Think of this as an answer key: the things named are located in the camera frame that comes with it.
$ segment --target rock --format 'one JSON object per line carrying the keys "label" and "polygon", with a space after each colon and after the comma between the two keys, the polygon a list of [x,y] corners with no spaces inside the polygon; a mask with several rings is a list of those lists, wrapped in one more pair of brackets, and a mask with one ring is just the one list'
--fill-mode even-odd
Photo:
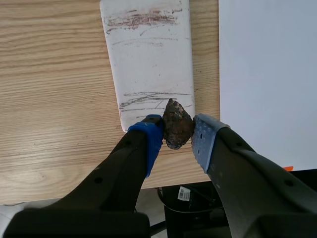
{"label": "rock", "polygon": [[194,122],[181,104],[169,99],[163,114],[163,135],[169,148],[177,150],[194,133]]}

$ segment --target whiteboard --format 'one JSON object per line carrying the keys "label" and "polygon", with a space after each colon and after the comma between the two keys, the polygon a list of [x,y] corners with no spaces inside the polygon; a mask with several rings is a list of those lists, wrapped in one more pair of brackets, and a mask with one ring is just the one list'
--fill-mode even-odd
{"label": "whiteboard", "polygon": [[259,154],[317,168],[317,1],[219,1],[220,116]]}

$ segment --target wooden table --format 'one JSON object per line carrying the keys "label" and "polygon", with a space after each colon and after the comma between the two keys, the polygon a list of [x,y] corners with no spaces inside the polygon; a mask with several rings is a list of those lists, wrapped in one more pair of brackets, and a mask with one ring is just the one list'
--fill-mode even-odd
{"label": "wooden table", "polygon": [[[219,118],[218,1],[192,0],[196,113]],[[60,198],[123,136],[99,0],[0,1],[0,204]],[[163,146],[143,188],[207,180]]]}

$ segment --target sticker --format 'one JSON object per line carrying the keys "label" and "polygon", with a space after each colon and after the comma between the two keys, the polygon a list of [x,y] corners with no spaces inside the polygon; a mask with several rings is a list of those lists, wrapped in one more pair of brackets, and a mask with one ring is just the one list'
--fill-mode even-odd
{"label": "sticker", "polygon": [[190,198],[190,189],[181,186],[179,188],[177,199],[182,201],[189,201],[189,198]]}

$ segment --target white object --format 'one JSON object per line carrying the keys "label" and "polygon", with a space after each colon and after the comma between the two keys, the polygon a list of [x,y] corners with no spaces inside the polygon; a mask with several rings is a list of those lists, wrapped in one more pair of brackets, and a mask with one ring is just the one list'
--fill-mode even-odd
{"label": "white object", "polygon": [[195,115],[189,0],[101,0],[124,131],[169,98]]}
{"label": "white object", "polygon": [[182,201],[189,201],[189,199],[190,199],[190,189],[181,186],[179,188],[179,191],[178,191],[177,199],[182,200]]}
{"label": "white object", "polygon": [[259,154],[317,168],[317,1],[219,1],[220,114]]}

